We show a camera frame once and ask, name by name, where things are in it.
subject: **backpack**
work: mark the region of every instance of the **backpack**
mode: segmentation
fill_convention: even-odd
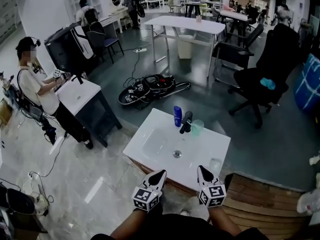
[[[88,22],[89,25],[91,25],[94,22],[98,21],[98,13],[97,10],[94,8],[88,9],[85,13],[84,13],[84,17],[86,19],[86,21]]]

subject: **black shoe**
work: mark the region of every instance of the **black shoe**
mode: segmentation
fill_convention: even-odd
[[[92,150],[94,148],[94,144],[90,138],[84,141],[84,145],[88,150]]]

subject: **blue bottle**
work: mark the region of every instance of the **blue bottle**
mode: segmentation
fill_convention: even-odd
[[[176,127],[181,126],[182,121],[182,110],[179,106],[174,106],[173,108],[174,124]]]

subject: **trash bin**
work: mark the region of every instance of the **trash bin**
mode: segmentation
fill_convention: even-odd
[[[180,38],[193,39],[192,35],[179,35]],[[191,59],[192,43],[178,40],[178,53],[180,59]]]
[[[307,113],[320,102],[320,61],[312,54],[294,86],[294,97],[297,106]]]

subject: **drain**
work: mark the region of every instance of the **drain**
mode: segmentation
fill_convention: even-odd
[[[174,158],[180,158],[180,157],[182,157],[181,151],[180,151],[180,150],[174,151],[174,152],[173,152],[173,157],[174,157]]]

